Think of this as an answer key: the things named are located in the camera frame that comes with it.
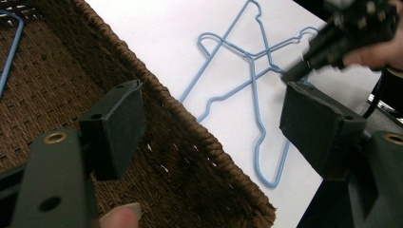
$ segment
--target blue wire hanger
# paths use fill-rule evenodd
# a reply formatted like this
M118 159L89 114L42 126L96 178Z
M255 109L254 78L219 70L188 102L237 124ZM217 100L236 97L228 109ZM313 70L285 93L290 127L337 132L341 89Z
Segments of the blue wire hanger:
M4 86L6 85L6 81L7 81L8 77L9 77L12 61L14 59L15 52L17 51L18 44L20 42L21 35L22 35L23 29L24 29L24 21L23 21L23 19L21 17L13 14L11 12L5 11L5 10L0 10L0 15L1 14L6 14L7 16L10 16L12 18L17 19L18 20L18 29L17 29L17 32L15 33L15 38L14 38L14 41L12 42L9 57L7 58L6 64L4 66L3 73L1 74L1 79L0 79L0 99L1 99L1 96L3 95Z
M246 8L248 7L249 4L254 4L259 10L258 14L255 16L255 19L259 23L259 28L260 28L260 32L261 32L261 35L263 38L264 45L265 45L265 50L262 50L258 53L248 52L248 51L242 49L241 47L239 47L235 44L232 44L226 40L227 36L230 34L230 32L232 31L234 26L237 24L237 22L239 21L239 19L241 18L241 16L243 15L244 11L246 10ZM261 76L265 75L269 71L274 71L274 72L280 73L280 74L283 73L284 70L274 64L271 53L275 50L288 46L288 45L292 44L293 42L298 43L298 41L302 39L304 34L310 33L311 31L317 32L317 29L312 28L312 27L304 28L303 30L301 30L298 33L297 36L286 39L286 40L270 47L267 36L266 36L266 32L264 30L263 23L259 19L260 17L261 17L260 4L255 0L248 0L248 1L246 1L244 6L242 7L242 9L240 10L240 13L237 15L237 17L235 18L235 20L233 21L233 23L231 24L229 29L225 32L225 34L222 37L220 37L219 35L217 35L215 33L211 33L211 32L205 32L199 36L198 44L201 47L201 49L203 50L203 52L206 54L207 59L204 62L204 64L202 65L202 67L200 68L199 72L196 74L196 76L192 80L192 82L189 84L189 86L187 87L187 89L185 90L183 95L181 96L180 102L183 103L183 101L186 99L186 97L188 96L190 91L193 89L193 87L195 86L197 81L200 79L200 77L202 76L202 74L204 73L206 68L209 66L209 64L215 57L216 53L219 51L219 49L223 45L226 45L227 47L232 48L234 51L236 51L236 52L242 54L244 57L246 57L249 60L250 65L251 65L251 79L249 79L248 81L244 82L243 84L237 86L236 88L232 89L231 91L225 93L222 96L210 98L207 101L206 109L204 110L204 113L198 118L198 122L200 123L207 117L207 115L210 112L212 103L218 102L218 101L224 101L224 100L228 99L229 97L233 96L234 94L236 94L237 92L241 91L245 87L252 84L253 94L254 94L254 103L255 103L255 115L256 115L257 124L258 124L259 130L260 130L260 136L259 136L258 142L256 143L256 146L255 146L255 159L254 159L255 171L256 171L258 177L260 178L260 180L263 181L263 183L265 185L267 185L268 187L275 188L278 186L280 178L281 178L281 174L282 174L282 170L284 168L284 164L285 164L285 160L287 157L290 142L287 140L284 145L282 156L281 156L280 163L278 166L278 172L276 173L275 180L274 181L267 180L261 174L260 166L259 166L259 149L266 136L266 129L265 129L265 127L261 121L261 117L260 117L257 79L260 78ZM219 43L216 45L216 47L214 48L214 50L211 53L207 50L205 45L202 43L202 40L204 40L206 38L215 38L215 39L218 39L218 41L219 41ZM256 67L255 67L255 61L264 56L267 56L267 58L268 58L269 67L267 67L262 72L257 73Z

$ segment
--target brown woven surface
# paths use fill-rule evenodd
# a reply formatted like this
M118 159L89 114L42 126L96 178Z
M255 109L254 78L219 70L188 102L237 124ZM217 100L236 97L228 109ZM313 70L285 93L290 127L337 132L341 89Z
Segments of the brown woven surface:
M270 227L275 209L103 20L81 0L27 5L26 27L0 101L0 171L27 160L29 142L77 119L116 84L143 83L147 129L124 180L95 182L100 214L137 201L141 227ZM0 67L16 28L0 23Z

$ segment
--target white table surface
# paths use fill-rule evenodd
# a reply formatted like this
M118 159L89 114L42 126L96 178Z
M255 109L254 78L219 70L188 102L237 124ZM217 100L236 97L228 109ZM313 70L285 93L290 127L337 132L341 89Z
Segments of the white table surface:
M169 88L171 94L179 99L206 60L197 46L198 36L207 31L223 36L246 1L87 2L128 43L130 49ZM291 0L265 0L259 3L262 9L260 18L270 45L295 36L305 27L320 28L323 25L320 19ZM227 40L251 52L263 50L264 44L254 19L257 12L255 5L248 6ZM310 37L306 36L299 44L274 52L275 64L287 68L300 59L303 51L308 48ZM217 44L212 40L205 43L210 51ZM258 70L265 67L268 67L267 59L257 61ZM352 67L342 72L325 68L311 75L311 83L356 112L361 111L379 77L361 67ZM183 104L199 117L208 98L222 95L248 79L248 62L222 47ZM261 116L267 130L259 160L263 175L272 181L285 143L278 129L285 85L278 74L269 72L258 80L258 88ZM279 186L272 189L260 181L253 164L259 129L255 121L252 91L252 87L248 86L225 102L213 104L210 115L201 124L219 139L235 164L259 185L277 207L275 227L296 227L319 187L321 177L291 146Z

